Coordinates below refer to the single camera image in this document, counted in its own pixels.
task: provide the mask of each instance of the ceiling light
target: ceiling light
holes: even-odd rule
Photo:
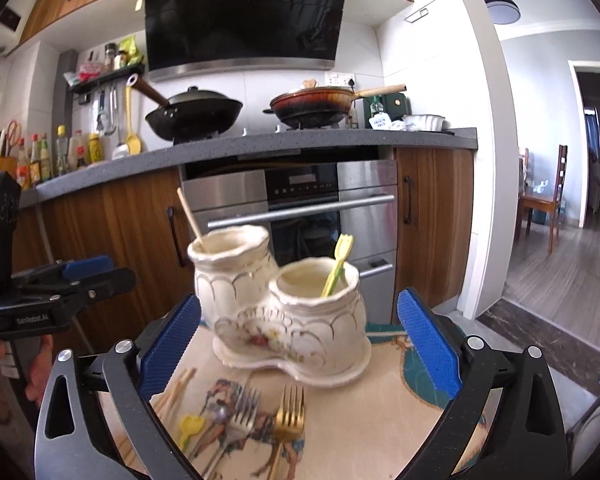
[[[493,23],[510,25],[520,19],[520,8],[513,0],[484,0]]]

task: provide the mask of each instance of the blue curtain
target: blue curtain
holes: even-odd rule
[[[589,154],[593,155],[593,162],[600,162],[600,127],[598,126],[598,115],[594,112],[584,114],[587,126],[587,145]]]

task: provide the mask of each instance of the blue silicone pad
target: blue silicone pad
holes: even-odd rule
[[[79,262],[68,262],[62,268],[62,278],[68,282],[79,282],[96,274],[110,272],[114,269],[113,261],[104,254]]]
[[[398,319],[436,389],[453,399],[462,387],[458,356],[438,330],[427,307],[410,290],[398,296]]]
[[[200,324],[200,301],[190,295],[171,317],[140,363],[138,392],[144,400],[167,387],[182,354]]]

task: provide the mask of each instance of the yellow plastic fork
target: yellow plastic fork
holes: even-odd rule
[[[275,480],[280,464],[280,454],[285,442],[297,440],[304,431],[304,388],[298,395],[298,387],[289,388],[287,393],[286,386],[282,393],[280,407],[276,413],[276,421],[273,427],[273,437],[276,439],[276,455],[273,464],[269,470],[267,480]]]
[[[335,253],[333,255],[333,257],[336,259],[336,263],[327,277],[327,282],[324,284],[324,288],[322,289],[322,293],[320,295],[321,298],[326,298],[327,296],[333,294],[333,289],[336,287],[336,282],[338,281],[338,277],[342,271],[342,266],[344,265],[345,260],[349,257],[352,246],[352,235],[340,235],[340,238],[338,238],[338,243],[336,244]]]

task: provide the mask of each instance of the black glass range hood panel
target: black glass range hood panel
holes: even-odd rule
[[[344,0],[146,0],[153,79],[246,66],[328,68]]]

